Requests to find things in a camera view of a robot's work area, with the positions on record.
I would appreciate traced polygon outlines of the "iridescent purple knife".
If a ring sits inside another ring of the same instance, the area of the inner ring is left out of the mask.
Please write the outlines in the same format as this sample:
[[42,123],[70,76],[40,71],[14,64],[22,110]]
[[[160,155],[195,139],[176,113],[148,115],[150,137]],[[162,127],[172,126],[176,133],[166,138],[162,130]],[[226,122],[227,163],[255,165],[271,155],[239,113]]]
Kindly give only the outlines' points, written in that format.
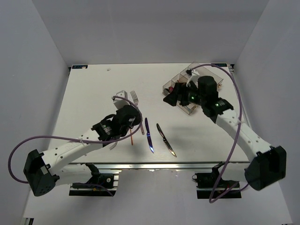
[[154,153],[154,148],[153,148],[153,144],[152,144],[152,139],[151,139],[151,135],[150,135],[150,128],[149,128],[149,123],[148,123],[147,117],[145,118],[145,127],[146,127],[146,136],[147,136],[149,149],[152,153]]

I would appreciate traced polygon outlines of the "black handled knife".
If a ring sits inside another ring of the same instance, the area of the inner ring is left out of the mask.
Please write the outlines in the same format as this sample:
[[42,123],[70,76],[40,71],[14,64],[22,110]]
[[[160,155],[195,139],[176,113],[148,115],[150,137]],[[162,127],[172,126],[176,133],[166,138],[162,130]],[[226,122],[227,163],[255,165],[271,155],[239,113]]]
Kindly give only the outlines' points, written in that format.
[[173,148],[171,147],[170,143],[168,142],[168,140],[167,140],[165,134],[163,133],[163,131],[162,131],[162,129],[161,129],[161,127],[160,127],[160,125],[159,125],[158,123],[156,124],[156,127],[157,127],[157,130],[158,130],[159,134],[162,136],[163,142],[165,143],[165,145],[166,145],[167,149],[169,150],[169,152],[170,152],[174,157],[177,157],[176,153],[174,152]]

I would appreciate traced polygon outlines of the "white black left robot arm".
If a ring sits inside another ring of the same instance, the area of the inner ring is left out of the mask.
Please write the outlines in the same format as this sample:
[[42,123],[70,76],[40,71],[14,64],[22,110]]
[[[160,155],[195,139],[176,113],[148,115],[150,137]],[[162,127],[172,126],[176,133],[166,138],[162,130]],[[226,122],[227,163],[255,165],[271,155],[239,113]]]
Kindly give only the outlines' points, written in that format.
[[111,143],[126,139],[129,129],[140,126],[142,115],[134,105],[125,105],[110,114],[79,138],[51,150],[31,151],[23,169],[34,196],[43,196],[54,187],[83,183],[94,187],[100,172],[92,163],[72,164],[78,158]]

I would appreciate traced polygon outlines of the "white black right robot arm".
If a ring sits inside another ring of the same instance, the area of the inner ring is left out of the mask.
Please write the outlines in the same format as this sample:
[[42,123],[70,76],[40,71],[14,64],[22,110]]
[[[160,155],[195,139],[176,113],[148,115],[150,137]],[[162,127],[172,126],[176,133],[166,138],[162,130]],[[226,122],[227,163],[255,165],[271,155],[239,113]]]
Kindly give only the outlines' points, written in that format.
[[203,113],[234,139],[246,154],[249,160],[246,168],[226,165],[225,171],[212,174],[215,186],[222,187],[229,180],[236,180],[247,182],[254,190],[261,190],[285,177],[285,149],[273,147],[243,124],[233,106],[218,96],[218,85],[213,77],[201,76],[197,83],[177,82],[163,101],[171,106],[199,105]]

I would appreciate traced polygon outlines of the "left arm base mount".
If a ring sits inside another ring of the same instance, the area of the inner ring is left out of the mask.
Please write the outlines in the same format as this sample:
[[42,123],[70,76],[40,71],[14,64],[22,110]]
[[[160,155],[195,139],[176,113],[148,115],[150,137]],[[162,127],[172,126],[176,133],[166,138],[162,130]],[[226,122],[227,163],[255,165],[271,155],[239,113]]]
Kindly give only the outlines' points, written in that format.
[[69,196],[113,197],[118,178],[116,173],[101,173],[92,163],[85,164],[91,170],[91,178],[85,183],[72,183]]

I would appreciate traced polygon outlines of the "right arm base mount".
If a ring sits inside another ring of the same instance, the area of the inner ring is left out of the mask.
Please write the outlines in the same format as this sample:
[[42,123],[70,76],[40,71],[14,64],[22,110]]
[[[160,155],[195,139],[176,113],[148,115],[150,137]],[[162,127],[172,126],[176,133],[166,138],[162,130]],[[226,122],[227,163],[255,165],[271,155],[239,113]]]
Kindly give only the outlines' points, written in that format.
[[[197,199],[209,199],[217,177],[217,175],[213,175],[212,173],[195,173],[192,176],[192,180],[196,183]],[[235,183],[236,181],[233,180],[221,179],[214,192],[213,199],[225,192]],[[222,196],[221,199],[240,199],[241,192],[239,189],[240,184],[238,183],[231,191]]]

